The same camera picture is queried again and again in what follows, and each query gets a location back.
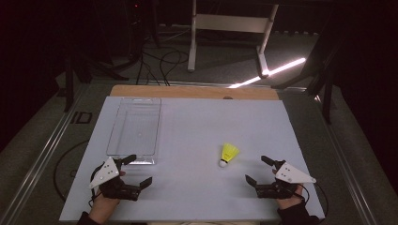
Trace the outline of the black angled stand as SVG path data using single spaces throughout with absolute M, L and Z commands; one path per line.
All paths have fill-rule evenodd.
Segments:
M 332 92 L 332 74 L 329 71 L 329 65 L 331 58 L 334 56 L 335 39 L 338 37 L 338 27 L 335 22 L 336 20 L 332 17 L 328 18 L 300 74 L 287 82 L 273 85 L 274 89 L 285 89 L 292 84 L 312 77 L 313 79 L 308 85 L 306 93 L 308 96 L 315 97 L 321 89 L 324 89 L 322 115 L 328 124 L 330 124 L 329 111 Z

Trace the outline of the clear plastic container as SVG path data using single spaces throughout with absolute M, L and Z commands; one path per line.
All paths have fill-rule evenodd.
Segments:
M 160 119 L 160 98 L 121 98 L 108 142 L 107 155 L 118 158 L 135 155 L 136 159 L 132 164 L 155 164 Z

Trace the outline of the white desk frame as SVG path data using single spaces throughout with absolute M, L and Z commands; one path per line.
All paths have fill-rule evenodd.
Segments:
M 191 12 L 191 46 L 189 51 L 188 67 L 189 72 L 195 71 L 196 63 L 196 35 L 197 30 L 246 32 L 263 34 L 263 42 L 256 47 L 257 58 L 261 70 L 261 78 L 269 75 L 268 63 L 265 57 L 265 49 L 268 44 L 271 29 L 273 27 L 278 5 L 273 5 L 270 14 L 266 18 L 227 16 L 197 13 L 197 0 L 192 0 Z

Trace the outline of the person's right hand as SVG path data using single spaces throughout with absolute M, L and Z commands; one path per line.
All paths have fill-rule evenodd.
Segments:
M 292 195 L 291 198 L 289 199 L 277 199 L 276 202 L 279 205 L 279 208 L 281 210 L 287 209 L 289 207 L 293 207 L 295 205 L 298 205 L 302 203 L 302 191 L 303 187 L 301 185 L 298 185 L 295 193 Z

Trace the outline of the person's left hand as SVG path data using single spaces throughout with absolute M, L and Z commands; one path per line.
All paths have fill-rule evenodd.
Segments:
M 119 199 L 106 198 L 99 190 L 88 216 L 99 225 L 103 225 L 111 217 L 119 204 Z

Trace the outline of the black equipment stand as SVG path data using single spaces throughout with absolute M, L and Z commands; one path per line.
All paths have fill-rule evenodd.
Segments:
M 123 0 L 128 23 L 129 52 L 128 59 L 131 65 L 139 61 L 149 35 L 160 47 L 158 36 L 158 22 L 156 7 L 158 0 Z

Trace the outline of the metal floor rail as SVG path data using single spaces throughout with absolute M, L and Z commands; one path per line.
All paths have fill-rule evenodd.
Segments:
M 375 155 L 356 119 L 340 95 L 316 95 L 333 149 L 353 203 L 363 225 L 377 225 L 370 176 L 379 170 Z
M 77 88 L 67 112 L 62 98 L 51 98 L 0 154 L 0 225 L 17 220 L 88 88 Z

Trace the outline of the black tripod stand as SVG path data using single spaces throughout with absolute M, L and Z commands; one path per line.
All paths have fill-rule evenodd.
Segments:
M 104 73 L 106 76 L 111 77 L 118 81 L 126 81 L 127 78 L 122 77 L 115 72 L 111 71 L 109 68 L 101 65 L 99 62 L 90 58 L 83 52 L 77 49 L 77 47 L 65 37 L 62 40 L 65 48 L 65 96 L 66 105 L 64 112 L 68 112 L 75 100 L 74 96 L 74 77 L 77 77 L 81 83 L 90 83 L 92 76 L 88 71 L 88 66 L 91 66 L 100 72 Z

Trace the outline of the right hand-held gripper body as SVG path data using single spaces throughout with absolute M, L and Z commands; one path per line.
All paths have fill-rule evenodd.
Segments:
M 255 189 L 260 199 L 289 199 L 298 185 L 316 182 L 309 174 L 302 172 L 285 160 L 275 160 L 275 181 L 270 185 L 258 185 Z

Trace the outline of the yellow shuttlecock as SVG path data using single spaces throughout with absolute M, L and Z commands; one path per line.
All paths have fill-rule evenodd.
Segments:
M 226 167 L 228 163 L 232 159 L 234 159 L 239 153 L 240 150 L 236 146 L 229 142 L 226 142 L 222 147 L 222 155 L 219 161 L 219 166 L 222 168 Z

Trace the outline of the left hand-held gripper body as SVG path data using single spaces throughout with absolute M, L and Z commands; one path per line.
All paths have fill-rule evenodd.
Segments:
M 92 201 L 95 200 L 97 194 L 95 188 L 98 188 L 106 198 L 129 201 L 138 200 L 141 189 L 137 186 L 125 184 L 121 179 L 122 159 L 108 157 L 93 171 L 89 184 L 92 192 Z

